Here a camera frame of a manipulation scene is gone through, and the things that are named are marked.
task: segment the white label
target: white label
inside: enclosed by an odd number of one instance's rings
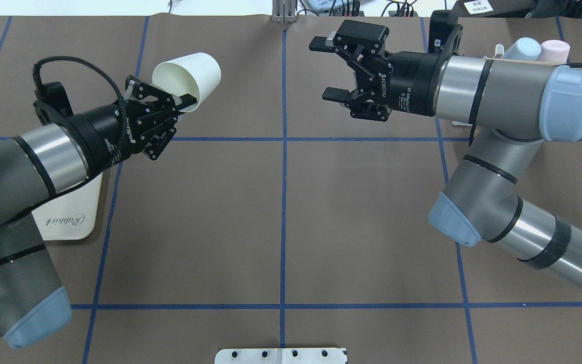
[[[482,14],[486,12],[492,12],[493,8],[488,0],[478,0],[477,2],[467,2],[464,6],[468,10],[469,14]]]

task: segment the blue end cap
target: blue end cap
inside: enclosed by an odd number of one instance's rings
[[[482,240],[471,221],[444,193],[439,193],[437,201],[428,214],[428,221],[437,230],[467,247],[474,247]]]
[[[71,303],[62,286],[14,324],[4,339],[13,349],[25,348],[62,329],[71,316]]]
[[[502,58],[507,60],[535,61],[542,50],[543,48],[541,48],[535,39],[523,37],[510,46],[504,52]]]
[[[546,141],[582,138],[582,69],[556,67],[540,105],[540,135]]]

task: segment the label sticker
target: label sticker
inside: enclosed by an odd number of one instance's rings
[[[469,14],[482,14],[486,12],[492,12],[493,8],[488,0],[477,0],[476,2],[464,3],[464,6],[468,10]]]

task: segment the white metal plate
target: white metal plate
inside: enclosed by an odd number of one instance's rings
[[[347,350],[345,348],[223,349],[215,357],[215,364],[254,363],[347,364]]]
[[[80,240],[95,225],[102,175],[81,189],[48,202],[33,211],[44,240]]]

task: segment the black rubber ring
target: black rubber ring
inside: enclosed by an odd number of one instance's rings
[[[480,167],[486,168],[486,169],[490,170],[491,172],[506,178],[512,184],[518,183],[518,179],[516,177],[513,177],[513,175],[511,173],[508,173],[505,170],[499,168],[498,166],[494,166],[491,163],[488,163],[487,161],[485,161],[483,159],[479,159],[478,157],[473,157],[473,155],[468,155],[468,154],[464,155],[464,158],[462,158],[462,159],[464,159],[464,161],[469,161],[471,163],[477,164]]]
[[[549,244],[534,258],[518,259],[520,262],[526,263],[534,269],[545,269],[563,257],[572,238],[572,226],[563,219],[554,217],[556,218],[556,230],[554,230]]]
[[[15,260],[18,260],[19,258],[23,258],[26,255],[30,255],[32,253],[37,253],[38,251],[42,251],[45,249],[46,249],[46,245],[44,245],[44,243],[39,244],[39,245],[34,246],[34,247],[29,247],[28,249],[18,251],[15,254],[10,254],[9,256],[4,256],[3,258],[0,258],[0,265],[4,265],[5,263],[14,262]]]
[[[515,223],[517,223],[518,219],[520,219],[520,214],[522,214],[522,198],[520,198],[520,196],[516,197],[518,198],[518,206],[515,208],[515,214],[513,214],[513,217],[511,217],[509,225],[507,225],[506,228],[504,228],[504,230],[497,237],[494,237],[491,240],[487,240],[487,242],[496,243],[502,240],[504,237],[506,237],[508,233],[511,232],[511,230],[515,226]]]
[[[51,176],[46,171],[46,168],[44,168],[42,161],[40,161],[39,157],[37,157],[37,154],[35,154],[33,148],[31,148],[30,145],[28,145],[28,143],[26,143],[26,141],[21,136],[14,136],[13,140],[16,141],[21,149],[26,153],[26,155],[28,155],[28,159],[30,159],[30,161],[35,166],[37,173],[39,173],[39,177],[41,177],[41,179],[44,181],[48,195],[50,197],[55,196],[56,192],[55,185],[53,185],[53,180],[51,180]]]
[[[477,82],[477,90],[475,90],[475,97],[473,97],[473,104],[471,104],[471,113],[468,115],[468,123],[475,125],[475,120],[477,119],[477,113],[480,110],[480,102],[482,101],[482,95],[484,93],[484,88],[487,86],[487,79],[489,78],[489,72],[491,72],[491,67],[493,66],[493,60],[487,60],[482,68],[482,73],[480,74],[480,79]]]

